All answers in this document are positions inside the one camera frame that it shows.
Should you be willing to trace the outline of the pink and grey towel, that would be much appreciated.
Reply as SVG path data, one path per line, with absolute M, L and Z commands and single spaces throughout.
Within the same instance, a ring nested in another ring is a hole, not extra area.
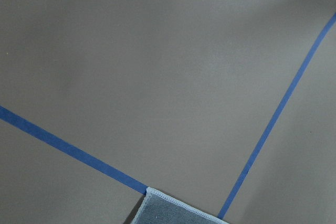
M 144 200 L 131 223 L 226 224 L 225 221 L 152 187 L 146 189 Z

